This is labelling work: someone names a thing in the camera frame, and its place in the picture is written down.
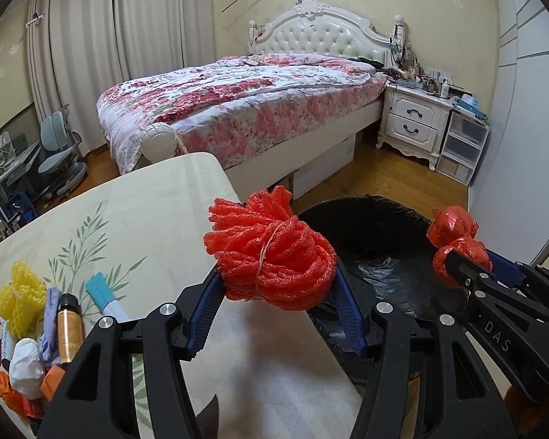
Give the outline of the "red plastic bag ball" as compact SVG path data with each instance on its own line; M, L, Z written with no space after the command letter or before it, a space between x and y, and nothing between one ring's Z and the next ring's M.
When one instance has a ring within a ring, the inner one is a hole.
M433 210L426 236L437 249L433 260L433 271L440 283L448 288L459 289L461 285L445 268L447 255L454 251L487 271L493 269L486 247L475 239L479 225L470 214L459 205Z

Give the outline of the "red foam net bundle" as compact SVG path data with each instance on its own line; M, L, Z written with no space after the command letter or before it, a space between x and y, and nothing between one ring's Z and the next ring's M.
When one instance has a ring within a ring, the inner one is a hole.
M245 203L217 198L204 235L228 299L263 300L288 311L308 310L325 299L337 255L329 241L292 213L283 186L251 194Z

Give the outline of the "teal white packet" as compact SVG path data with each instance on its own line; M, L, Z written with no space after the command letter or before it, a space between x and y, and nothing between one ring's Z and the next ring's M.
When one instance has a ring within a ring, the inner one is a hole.
M119 323L128 322L131 319L121 307L114 292L108 287L102 273L94 274L85 285L86 291L103 316L114 317Z

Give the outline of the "amber bottle black cap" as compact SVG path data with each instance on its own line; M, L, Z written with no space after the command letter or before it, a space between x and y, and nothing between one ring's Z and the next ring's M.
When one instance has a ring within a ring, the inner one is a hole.
M69 365L84 341L80 303L72 293L63 293L57 307L57 346L61 365Z

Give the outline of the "white paper ball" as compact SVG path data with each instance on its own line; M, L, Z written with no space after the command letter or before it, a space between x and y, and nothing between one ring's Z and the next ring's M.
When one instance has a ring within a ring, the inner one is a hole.
M38 343L31 338L23 338L14 346L10 367L11 387L29 400L41 397L45 367L41 362Z

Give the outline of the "white blue powder tube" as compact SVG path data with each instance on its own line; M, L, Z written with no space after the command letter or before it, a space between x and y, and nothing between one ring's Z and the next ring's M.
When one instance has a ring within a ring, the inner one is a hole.
M1 321L1 365L4 369L10 368L15 344L16 340L10 331L10 322L3 319Z

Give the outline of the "black lined trash bin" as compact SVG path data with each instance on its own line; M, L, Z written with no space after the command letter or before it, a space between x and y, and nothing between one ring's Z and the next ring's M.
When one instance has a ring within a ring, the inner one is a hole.
M298 218L330 242L348 273L379 300L417 320L462 313L467 294L448 288L434 273L429 220L418 212L366 195L317 203Z

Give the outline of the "floral patterned tablecloth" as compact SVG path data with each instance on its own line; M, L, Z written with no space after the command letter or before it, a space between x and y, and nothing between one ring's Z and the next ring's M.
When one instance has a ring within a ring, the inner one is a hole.
M84 324L100 316L83 285L101 273L132 319L209 274L208 209L236 196L213 155L182 155L101 184L0 243L0 288L16 262L69 290ZM222 438L346 438L361 404L308 315L225 301L204 349L183 365L195 410L217 399Z

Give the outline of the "plastic drawer unit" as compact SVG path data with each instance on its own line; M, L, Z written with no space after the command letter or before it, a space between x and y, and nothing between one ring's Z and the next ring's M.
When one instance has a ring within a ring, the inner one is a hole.
M436 171L468 187L490 135L489 125L453 109L443 137Z

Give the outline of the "white nightstand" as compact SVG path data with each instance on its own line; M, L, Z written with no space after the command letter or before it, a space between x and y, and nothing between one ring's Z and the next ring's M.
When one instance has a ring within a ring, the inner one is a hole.
M388 145L405 157L426 160L434 172L452 109L448 99L388 83L376 148Z

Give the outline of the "blue grey desk chair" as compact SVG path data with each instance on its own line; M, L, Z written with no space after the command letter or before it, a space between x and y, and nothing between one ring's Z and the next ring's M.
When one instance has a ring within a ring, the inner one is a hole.
M40 193L47 201L67 198L88 174L79 152L83 140L70 128L65 115L67 108L65 105L53 112L40 125L40 142L47 156L37 171L41 176L54 176Z

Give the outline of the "bed with floral quilt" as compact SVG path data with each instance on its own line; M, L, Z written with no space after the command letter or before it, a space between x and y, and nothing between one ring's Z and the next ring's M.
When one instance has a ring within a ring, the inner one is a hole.
M115 85L97 113L123 175L149 162L142 129L166 123L186 155L214 155L245 199L377 122L388 82L370 64L343 57L223 57Z

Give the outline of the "study desk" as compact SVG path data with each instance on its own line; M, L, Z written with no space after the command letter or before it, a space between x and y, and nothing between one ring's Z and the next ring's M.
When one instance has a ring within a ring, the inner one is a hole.
M8 199L19 191L33 195L36 193L30 176L42 146L34 142L19 154L14 148L10 135L0 136L0 203L6 205Z

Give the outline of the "white tufted headboard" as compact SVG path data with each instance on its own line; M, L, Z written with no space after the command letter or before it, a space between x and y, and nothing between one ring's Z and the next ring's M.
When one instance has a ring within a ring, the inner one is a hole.
M406 23L397 15L389 36L378 33L366 18L318 0L296 3L265 26L249 22L248 52L317 53L328 57L376 61L396 67L406 48Z

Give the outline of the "beige curtains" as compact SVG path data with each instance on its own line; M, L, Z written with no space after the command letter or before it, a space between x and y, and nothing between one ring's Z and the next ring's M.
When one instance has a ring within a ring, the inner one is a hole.
M212 0L29 0L26 43L37 116L63 110L86 155L106 89L215 59Z

